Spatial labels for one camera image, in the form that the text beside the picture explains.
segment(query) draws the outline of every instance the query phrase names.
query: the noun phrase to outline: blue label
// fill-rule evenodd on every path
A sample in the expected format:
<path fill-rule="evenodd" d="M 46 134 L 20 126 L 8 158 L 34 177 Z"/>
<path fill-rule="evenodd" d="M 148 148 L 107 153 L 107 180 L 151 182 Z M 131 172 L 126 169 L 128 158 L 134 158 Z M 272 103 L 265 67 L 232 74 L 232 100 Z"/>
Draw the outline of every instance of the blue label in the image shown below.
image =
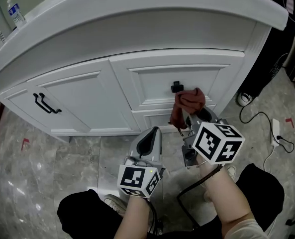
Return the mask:
<path fill-rule="evenodd" d="M 8 12 L 9 12 L 10 16 L 12 16 L 12 15 L 14 15 L 14 14 L 17 12 L 17 10 L 19 10 L 19 6 L 18 6 L 18 4 L 16 3 L 13 7 L 11 7 L 11 8 L 8 10 Z"/>

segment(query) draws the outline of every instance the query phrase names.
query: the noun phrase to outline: white sleeve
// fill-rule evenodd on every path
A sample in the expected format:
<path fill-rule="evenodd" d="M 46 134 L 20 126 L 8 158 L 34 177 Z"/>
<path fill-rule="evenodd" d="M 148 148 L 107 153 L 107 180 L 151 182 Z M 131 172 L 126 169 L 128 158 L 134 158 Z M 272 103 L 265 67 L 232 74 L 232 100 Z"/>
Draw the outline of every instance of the white sleeve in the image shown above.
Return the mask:
<path fill-rule="evenodd" d="M 255 219 L 239 222 L 225 236 L 225 239 L 268 239 Z"/>

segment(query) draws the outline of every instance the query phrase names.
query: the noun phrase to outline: white countertop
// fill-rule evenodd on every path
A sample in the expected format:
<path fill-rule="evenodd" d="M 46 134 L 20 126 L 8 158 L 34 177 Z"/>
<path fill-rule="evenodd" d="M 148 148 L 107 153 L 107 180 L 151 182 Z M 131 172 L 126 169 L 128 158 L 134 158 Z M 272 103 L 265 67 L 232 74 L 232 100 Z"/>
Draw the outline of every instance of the white countertop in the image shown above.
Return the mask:
<path fill-rule="evenodd" d="M 0 71 L 33 46 L 77 25 L 115 14 L 160 8 L 214 10 L 253 19 L 283 30 L 286 9 L 271 0 L 52 0 L 27 17 L 0 49 Z"/>

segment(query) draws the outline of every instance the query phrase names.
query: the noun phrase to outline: brown rag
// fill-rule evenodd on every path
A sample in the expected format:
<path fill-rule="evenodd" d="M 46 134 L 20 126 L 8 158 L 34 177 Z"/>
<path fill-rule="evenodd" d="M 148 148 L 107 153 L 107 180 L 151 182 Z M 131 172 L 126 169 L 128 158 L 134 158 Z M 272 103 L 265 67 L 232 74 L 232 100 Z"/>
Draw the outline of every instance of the brown rag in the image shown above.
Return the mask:
<path fill-rule="evenodd" d="M 178 129 L 187 128 L 182 109 L 189 114 L 196 114 L 203 108 L 205 102 L 205 95 L 200 88 L 177 92 L 175 94 L 175 103 L 170 118 L 171 124 Z"/>

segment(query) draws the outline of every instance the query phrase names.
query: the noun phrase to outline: red corner marking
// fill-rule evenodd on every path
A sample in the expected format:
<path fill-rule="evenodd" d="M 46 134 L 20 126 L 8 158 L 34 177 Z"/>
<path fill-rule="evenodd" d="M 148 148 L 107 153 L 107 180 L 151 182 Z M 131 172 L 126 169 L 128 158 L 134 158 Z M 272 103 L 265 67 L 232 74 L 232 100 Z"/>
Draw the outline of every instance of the red corner marking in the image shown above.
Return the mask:
<path fill-rule="evenodd" d="M 22 141 L 21 151 L 23 150 L 23 145 L 24 145 L 25 142 L 30 143 L 29 139 L 24 138 L 23 141 Z"/>
<path fill-rule="evenodd" d="M 292 124 L 292 127 L 293 127 L 293 128 L 295 127 L 295 126 L 293 125 L 292 118 L 286 119 L 286 122 L 291 122 L 291 124 Z"/>

